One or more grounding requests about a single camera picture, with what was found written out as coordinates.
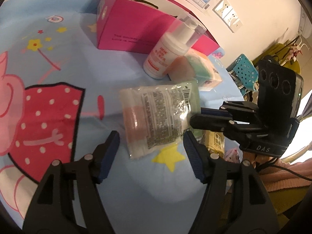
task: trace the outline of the yellow package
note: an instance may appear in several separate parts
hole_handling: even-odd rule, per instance
[[[216,153],[224,157],[224,135],[221,132],[207,130],[204,136],[204,144],[210,153]]]

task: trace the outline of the metal bolt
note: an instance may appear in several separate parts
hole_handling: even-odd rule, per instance
[[[211,153],[210,154],[210,158],[213,159],[213,160],[217,160],[219,158],[219,155],[216,154],[216,153]]]
[[[248,160],[244,160],[243,161],[243,165],[245,165],[246,167],[250,166],[250,162]]]
[[[87,161],[92,160],[93,159],[93,155],[92,154],[86,154],[84,156],[84,159],[87,160]]]
[[[53,166],[58,166],[59,164],[60,164],[60,160],[58,160],[58,159],[55,159],[52,161]]]

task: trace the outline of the plastic bag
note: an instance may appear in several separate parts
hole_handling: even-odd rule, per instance
[[[131,159],[179,143],[190,128],[191,115],[200,113],[195,81],[125,89],[120,94]]]
[[[239,156],[238,149],[237,148],[229,149],[224,154],[224,160],[232,163],[240,163],[241,157]]]

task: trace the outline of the cartoon pig print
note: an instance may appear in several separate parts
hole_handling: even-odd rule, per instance
[[[15,142],[16,128],[23,116],[24,84],[18,76],[5,74],[7,52],[0,55],[0,156]]]
[[[70,162],[85,89],[56,83],[24,88],[5,74],[7,52],[0,55],[0,155],[14,165],[0,170],[0,193],[24,218],[45,171],[54,159]]]

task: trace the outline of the tissue packet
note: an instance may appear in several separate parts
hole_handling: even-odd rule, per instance
[[[131,159],[179,143],[191,115],[200,113],[196,81],[125,89],[120,97]]]
[[[168,69],[168,75],[174,82],[194,78],[200,91],[210,91],[222,82],[219,72],[208,57],[194,49],[175,59]]]

